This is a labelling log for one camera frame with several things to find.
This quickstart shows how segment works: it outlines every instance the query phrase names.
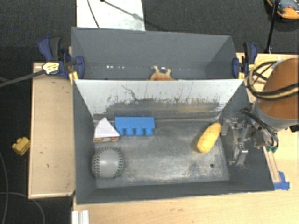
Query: black carpet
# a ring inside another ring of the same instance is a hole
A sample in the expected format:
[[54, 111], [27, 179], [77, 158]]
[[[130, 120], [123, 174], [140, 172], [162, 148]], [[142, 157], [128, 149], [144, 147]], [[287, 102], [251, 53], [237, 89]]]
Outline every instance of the black carpet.
[[[243, 42], [266, 48], [270, 13], [264, 0], [142, 0], [146, 30], [231, 35], [238, 52]], [[17, 78], [32, 72], [32, 62], [41, 60], [37, 42], [44, 36], [60, 36], [62, 46], [71, 44], [71, 26], [76, 25], [76, 0], [0, 0], [0, 77]], [[273, 53], [298, 54], [298, 22], [274, 27]], [[0, 88], [0, 151], [4, 156], [11, 192], [27, 194], [28, 154], [11, 149], [17, 138], [30, 137], [31, 82]], [[0, 164], [0, 192], [5, 191]], [[46, 223], [69, 223], [70, 198], [38, 200]], [[0, 195], [0, 220], [5, 197]], [[9, 197], [7, 224], [42, 223], [34, 203]]]

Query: black cable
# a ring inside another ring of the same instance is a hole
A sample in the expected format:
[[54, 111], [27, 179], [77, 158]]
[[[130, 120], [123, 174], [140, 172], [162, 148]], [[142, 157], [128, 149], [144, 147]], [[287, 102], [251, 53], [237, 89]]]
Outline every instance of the black cable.
[[254, 85], [259, 78], [262, 78], [263, 80], [267, 81], [268, 78], [263, 76], [263, 73], [265, 73], [269, 68], [272, 67], [272, 64], [270, 64], [266, 69], [264, 69], [261, 73], [257, 73], [257, 71], [255, 71], [253, 74], [257, 76], [257, 78], [255, 79], [255, 81], [252, 83], [252, 85]]
[[[4, 162], [4, 159], [3, 159], [1, 151], [0, 151], [0, 158], [1, 158], [2, 165], [3, 165], [3, 171], [4, 171], [4, 177], [5, 177], [5, 184], [6, 184], [6, 192], [0, 192], [0, 195], [5, 195], [6, 196], [4, 214], [3, 214], [3, 219], [2, 219], [2, 224], [5, 224], [5, 219], [6, 219], [6, 214], [7, 214], [7, 208], [8, 208], [8, 196], [9, 195], [17, 195], [17, 196], [22, 196], [22, 197], [25, 197], [25, 198], [27, 198], [27, 196], [24, 195], [24, 194], [22, 194], [22, 193], [9, 192], [9, 190], [8, 190], [7, 170], [6, 170], [5, 162]], [[37, 207], [39, 208], [39, 210], [41, 211], [42, 216], [43, 216], [43, 224], [46, 224], [45, 213], [44, 213], [42, 207], [40, 206], [40, 204], [36, 200], [32, 199], [31, 201], [33, 201], [37, 205]]]
[[[253, 74], [254, 74], [258, 69], [260, 69], [260, 68], [262, 68], [262, 67], [264, 67], [264, 66], [266, 66], [266, 65], [269, 65], [269, 64], [270, 64], [270, 66], [272, 66], [274, 62], [276, 62], [276, 61], [268, 61], [268, 62], [265, 62], [265, 63], [262, 63], [262, 64], [256, 66], [256, 67], [254, 68], [255, 70], [254, 70]], [[295, 88], [298, 88], [298, 83], [289, 85], [289, 86], [287, 86], [287, 87], [284, 87], [284, 88], [282, 88], [282, 89], [278, 89], [278, 90], [275, 90], [275, 91], [261, 92], [261, 91], [256, 91], [256, 90], [254, 89], [254, 87], [253, 87], [253, 84], [256, 82], [256, 80], [253, 82], [252, 85], [250, 85], [250, 80], [251, 80], [251, 79], [252, 79], [252, 73], [249, 74], [249, 76], [248, 76], [248, 82], [247, 82], [248, 85], [247, 85], [246, 87], [250, 90], [250, 92], [251, 92], [255, 97], [257, 97], [257, 98], [259, 98], [259, 99], [264, 99], [264, 100], [280, 100], [280, 99], [284, 99], [284, 98], [286, 98], [286, 97], [291, 97], [291, 96], [294, 96], [294, 95], [297, 95], [297, 94], [298, 94], [298, 92], [293, 92], [293, 93], [289, 93], [289, 94], [285, 94], [285, 95], [281, 95], [281, 96], [278, 96], [278, 97], [273, 98], [273, 97], [272, 97], [273, 95], [280, 95], [280, 94], [283, 93], [283, 92], [291, 91], [291, 90], [293, 90], [293, 89], [295, 89]]]
[[256, 117], [252, 113], [250, 113], [247, 109], [241, 109], [240, 112], [247, 115], [247, 116], [249, 116], [250, 118], [252, 118], [263, 129], [265, 129], [270, 134], [270, 136], [275, 140], [276, 146], [278, 147], [279, 140], [278, 140], [277, 135], [264, 122], [262, 122], [258, 117]]
[[92, 13], [92, 16], [93, 16], [93, 19], [94, 19], [95, 24], [97, 25], [98, 28], [100, 28], [99, 25], [98, 25], [97, 20], [95, 19], [94, 14], [93, 14], [93, 10], [92, 10], [92, 7], [90, 6], [89, 0], [86, 0], [86, 1], [87, 1], [87, 3], [88, 3], [89, 10], [90, 10], [90, 12]]
[[8, 79], [5, 79], [5, 78], [2, 78], [2, 77], [0, 77], [0, 81], [1, 82], [6, 82], [6, 81], [9, 81]]
[[34, 78], [34, 77], [37, 77], [37, 76], [40, 76], [40, 75], [43, 75], [43, 74], [45, 74], [45, 71], [44, 70], [40, 70], [40, 71], [35, 72], [33, 74], [30, 74], [30, 75], [26, 75], [26, 76], [19, 77], [19, 78], [13, 79], [13, 80], [9, 80], [9, 81], [1, 83], [0, 84], [0, 88], [4, 87], [4, 86], [7, 86], [9, 84], [14, 84], [14, 83], [23, 81], [23, 80], [28, 80], [28, 79], [31, 79], [31, 78]]
[[0, 158], [1, 158], [1, 162], [2, 162], [2, 166], [3, 166], [3, 171], [4, 171], [4, 178], [5, 178], [5, 186], [6, 186], [6, 192], [4, 193], [6, 195], [6, 199], [5, 199], [5, 208], [4, 208], [4, 214], [3, 214], [3, 219], [2, 219], [2, 224], [5, 223], [5, 219], [6, 219], [6, 214], [7, 214], [7, 207], [8, 207], [8, 194], [9, 194], [9, 190], [8, 190], [8, 176], [7, 176], [7, 170], [5, 167], [5, 162], [2, 156], [2, 153], [0, 151]]
[[[10, 195], [16, 195], [16, 196], [22, 196], [22, 197], [27, 198], [26, 195], [24, 195], [22, 193], [18, 193], [18, 192], [9, 192], [8, 194], [10, 194]], [[31, 199], [30, 201], [33, 201], [37, 205], [37, 207], [39, 208], [39, 210], [41, 211], [41, 214], [43, 216], [43, 224], [46, 224], [45, 213], [44, 213], [42, 207], [40, 206], [40, 204], [36, 200], [34, 200], [34, 199]]]

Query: blue lego brick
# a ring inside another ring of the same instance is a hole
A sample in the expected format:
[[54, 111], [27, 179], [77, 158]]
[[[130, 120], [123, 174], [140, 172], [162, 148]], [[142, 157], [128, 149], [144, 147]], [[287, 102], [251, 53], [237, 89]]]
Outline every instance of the blue lego brick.
[[288, 191], [289, 188], [290, 188], [290, 182], [287, 182], [287, 181], [285, 180], [285, 175], [284, 175], [283, 172], [280, 172], [280, 171], [279, 171], [279, 176], [280, 176], [281, 182], [273, 183], [273, 185], [274, 185], [274, 189], [275, 189], [275, 190], [280, 189], [280, 190], [287, 190], [287, 191]]
[[120, 136], [154, 135], [154, 117], [115, 117], [115, 128]]

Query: gray ball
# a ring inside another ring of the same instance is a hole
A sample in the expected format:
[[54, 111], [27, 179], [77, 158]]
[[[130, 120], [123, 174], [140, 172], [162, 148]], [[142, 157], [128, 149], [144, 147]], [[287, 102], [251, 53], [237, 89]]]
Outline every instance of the gray ball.
[[98, 178], [116, 178], [122, 173], [123, 164], [119, 149], [104, 147], [93, 156], [92, 172]]

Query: yellow corn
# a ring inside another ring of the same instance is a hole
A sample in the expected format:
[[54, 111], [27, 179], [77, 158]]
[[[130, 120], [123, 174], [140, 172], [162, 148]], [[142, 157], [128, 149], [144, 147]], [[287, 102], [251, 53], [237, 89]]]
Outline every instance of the yellow corn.
[[197, 149], [202, 153], [208, 153], [214, 146], [221, 131], [220, 123], [211, 124], [197, 142]]

